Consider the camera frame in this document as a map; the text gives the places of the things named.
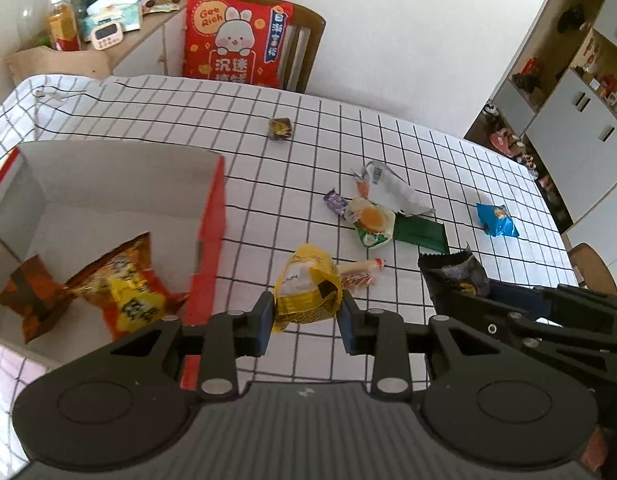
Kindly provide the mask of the person's right hand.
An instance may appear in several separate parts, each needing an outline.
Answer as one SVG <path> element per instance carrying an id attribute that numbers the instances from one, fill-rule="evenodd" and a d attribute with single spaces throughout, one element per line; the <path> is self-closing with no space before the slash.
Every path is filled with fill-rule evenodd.
<path id="1" fill-rule="evenodd" d="M 593 474 L 597 474 L 608 457 L 609 446 L 601 428 L 596 427 L 579 462 Z"/>

